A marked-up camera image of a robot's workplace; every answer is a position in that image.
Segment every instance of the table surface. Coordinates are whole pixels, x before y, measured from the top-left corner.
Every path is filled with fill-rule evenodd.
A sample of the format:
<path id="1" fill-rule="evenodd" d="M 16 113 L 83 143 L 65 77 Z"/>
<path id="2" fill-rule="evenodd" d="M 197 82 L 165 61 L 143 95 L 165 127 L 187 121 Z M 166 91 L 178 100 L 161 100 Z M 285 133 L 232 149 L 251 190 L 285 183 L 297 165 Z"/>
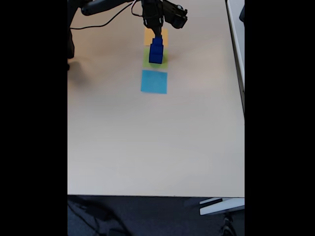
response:
<path id="1" fill-rule="evenodd" d="M 68 71 L 68 194 L 244 197 L 245 126 L 224 0 L 177 0 L 168 23 L 167 94 L 140 91 L 144 26 L 126 9 L 73 30 Z M 103 24 L 124 5 L 72 27 Z M 141 13 L 137 3 L 135 12 Z"/>

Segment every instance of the blue square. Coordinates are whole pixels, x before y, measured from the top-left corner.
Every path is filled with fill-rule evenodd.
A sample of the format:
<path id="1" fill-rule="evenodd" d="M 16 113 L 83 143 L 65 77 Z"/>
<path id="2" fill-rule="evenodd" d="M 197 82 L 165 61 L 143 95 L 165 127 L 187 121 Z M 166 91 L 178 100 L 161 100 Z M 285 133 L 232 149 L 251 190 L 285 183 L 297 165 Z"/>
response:
<path id="1" fill-rule="evenodd" d="M 167 73 L 152 70 L 142 70 L 141 91 L 166 94 Z"/>

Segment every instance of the cable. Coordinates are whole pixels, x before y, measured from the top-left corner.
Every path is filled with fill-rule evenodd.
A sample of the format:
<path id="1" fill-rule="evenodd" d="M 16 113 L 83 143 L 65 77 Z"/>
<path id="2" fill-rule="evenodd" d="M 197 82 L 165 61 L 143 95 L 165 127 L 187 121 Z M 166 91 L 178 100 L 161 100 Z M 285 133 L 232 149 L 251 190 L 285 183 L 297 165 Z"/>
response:
<path id="1" fill-rule="evenodd" d="M 82 28 L 70 28 L 71 30 L 83 30 L 83 29 L 87 29 L 87 28 L 96 28 L 96 27 L 103 27 L 108 25 L 112 20 L 115 19 L 116 16 L 118 16 L 123 10 L 125 10 L 127 7 L 129 7 L 130 5 L 132 5 L 133 3 L 129 3 L 127 6 L 125 6 L 123 9 L 121 9 L 118 13 L 116 13 L 115 16 L 113 16 L 107 23 L 105 23 L 104 25 L 100 25 L 100 26 L 85 26 Z"/>
<path id="2" fill-rule="evenodd" d="M 73 214 L 75 214 L 77 217 L 79 217 L 87 226 L 89 226 L 93 231 L 95 231 L 97 234 L 100 234 L 99 232 L 98 232 L 98 230 L 96 230 L 93 226 L 91 226 L 81 215 L 79 215 L 78 213 L 76 213 L 73 209 L 72 209 L 72 207 L 69 205 L 69 203 L 68 203 L 68 207 L 69 207 L 69 209 L 72 211 L 72 213 Z"/>
<path id="3" fill-rule="evenodd" d="M 135 13 L 133 13 L 133 7 L 134 7 L 134 5 L 136 4 L 136 2 L 138 2 L 139 0 L 134 0 L 133 2 L 132 2 L 132 6 L 131 6 L 131 13 L 132 13 L 132 15 L 134 15 L 134 16 L 139 16 L 139 17 L 142 17 L 142 16 L 140 16 L 140 15 L 138 15 L 138 14 L 135 14 Z"/>

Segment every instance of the green sticky note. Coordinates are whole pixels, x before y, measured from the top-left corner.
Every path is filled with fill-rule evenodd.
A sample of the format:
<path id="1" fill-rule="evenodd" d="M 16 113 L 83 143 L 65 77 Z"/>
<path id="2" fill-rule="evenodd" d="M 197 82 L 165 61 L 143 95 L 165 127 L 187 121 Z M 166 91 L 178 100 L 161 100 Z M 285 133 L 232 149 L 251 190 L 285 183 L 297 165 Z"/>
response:
<path id="1" fill-rule="evenodd" d="M 150 54 L 150 47 L 144 47 L 143 67 L 156 68 L 156 69 L 167 69 L 168 50 L 165 49 L 165 47 L 163 50 L 162 64 L 149 63 L 149 54 Z"/>

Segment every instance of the orange square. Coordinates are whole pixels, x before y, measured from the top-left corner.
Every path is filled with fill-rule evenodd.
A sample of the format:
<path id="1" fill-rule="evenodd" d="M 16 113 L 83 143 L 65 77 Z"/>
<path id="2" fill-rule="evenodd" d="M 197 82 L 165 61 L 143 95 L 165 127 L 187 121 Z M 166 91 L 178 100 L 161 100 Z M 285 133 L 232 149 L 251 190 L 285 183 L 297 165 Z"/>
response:
<path id="1" fill-rule="evenodd" d="M 144 46 L 150 46 L 154 37 L 153 30 L 144 27 Z M 166 28 L 162 28 L 162 38 L 164 47 L 168 47 L 168 31 Z"/>

